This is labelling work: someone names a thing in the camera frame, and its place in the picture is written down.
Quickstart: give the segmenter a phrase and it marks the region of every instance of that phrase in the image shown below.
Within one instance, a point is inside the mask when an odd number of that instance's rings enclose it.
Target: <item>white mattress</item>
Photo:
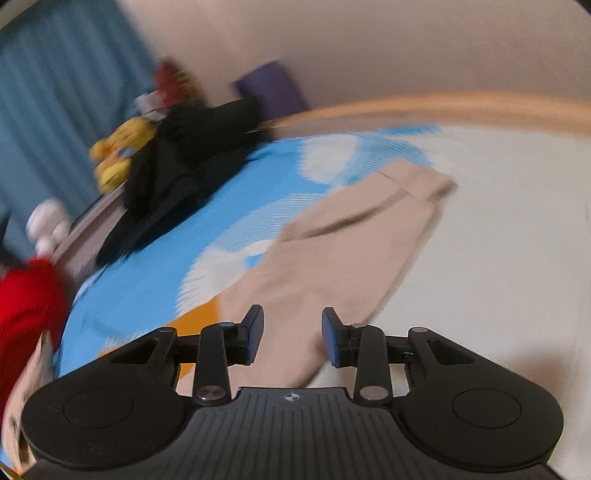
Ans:
[[[429,327],[548,389],[565,416],[550,465],[589,480],[591,139],[443,127],[412,143],[458,189],[373,324]],[[311,386],[354,374],[325,365]],[[402,369],[393,379],[408,390]]]

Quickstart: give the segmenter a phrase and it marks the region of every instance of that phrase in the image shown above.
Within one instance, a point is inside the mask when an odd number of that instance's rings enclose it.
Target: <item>black jacket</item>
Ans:
[[[262,138],[256,98],[216,108],[176,105],[132,160],[127,211],[101,247],[97,266],[139,251],[203,207],[246,163]]]

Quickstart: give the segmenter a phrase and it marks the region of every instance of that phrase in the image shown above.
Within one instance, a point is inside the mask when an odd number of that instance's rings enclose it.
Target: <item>red fabric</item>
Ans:
[[[68,302],[54,266],[33,258],[25,270],[12,270],[0,281],[0,420],[10,392],[44,330],[53,349],[61,342]]]
[[[175,62],[164,60],[154,76],[156,86],[162,95],[166,108],[191,98],[191,92],[179,79],[180,74],[181,69]]]

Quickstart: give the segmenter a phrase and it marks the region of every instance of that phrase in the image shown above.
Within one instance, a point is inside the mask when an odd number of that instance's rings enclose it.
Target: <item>curtain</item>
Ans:
[[[7,245],[56,197],[76,218],[99,193],[88,149],[137,114],[156,61],[114,0],[40,0],[0,30],[0,214]]]

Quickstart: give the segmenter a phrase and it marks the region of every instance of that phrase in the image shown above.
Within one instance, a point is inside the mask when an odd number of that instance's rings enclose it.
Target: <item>metal screw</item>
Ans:
[[[197,396],[203,401],[220,400],[226,395],[226,391],[218,385],[205,385],[197,390]]]
[[[359,395],[367,401],[380,401],[388,396],[388,390],[379,385],[368,385],[359,390]]]

